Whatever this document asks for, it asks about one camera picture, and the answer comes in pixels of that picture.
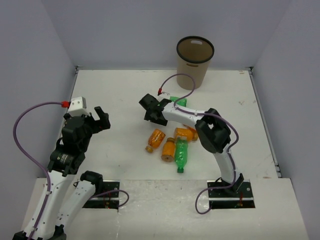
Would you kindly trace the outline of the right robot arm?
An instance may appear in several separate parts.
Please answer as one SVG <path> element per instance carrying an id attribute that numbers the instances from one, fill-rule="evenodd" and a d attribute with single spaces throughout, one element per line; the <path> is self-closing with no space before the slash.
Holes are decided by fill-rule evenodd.
<path id="1" fill-rule="evenodd" d="M 241 191 L 244 177 L 238 171 L 231 152 L 231 147 L 239 141 L 239 134 L 234 131 L 236 140 L 231 143 L 231 131 L 234 128 L 216 109 L 193 110 L 167 98 L 159 101 L 150 94 L 146 94 L 139 104 L 145 110 L 146 121 L 162 126 L 172 121 L 195 129 L 202 147 L 213 154 L 220 169 L 222 186 L 216 187 L 216 190 L 224 191 L 230 197 Z"/>

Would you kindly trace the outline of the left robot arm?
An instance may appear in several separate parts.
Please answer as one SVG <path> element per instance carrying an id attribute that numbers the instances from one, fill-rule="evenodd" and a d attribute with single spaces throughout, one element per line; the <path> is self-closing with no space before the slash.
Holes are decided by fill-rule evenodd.
<path id="1" fill-rule="evenodd" d="M 109 115 L 99 106 L 94 108 L 98 120 L 85 107 L 72 108 L 69 102 L 63 102 L 61 106 L 68 111 L 63 116 L 61 137 L 50 155 L 49 164 L 42 169 L 46 176 L 44 190 L 28 225 L 14 234 L 15 240 L 65 240 L 67 228 L 83 205 L 92 196 L 103 193 L 102 175 L 86 171 L 71 197 L 63 201 L 85 159 L 92 135 L 108 130 L 111 124 Z"/>

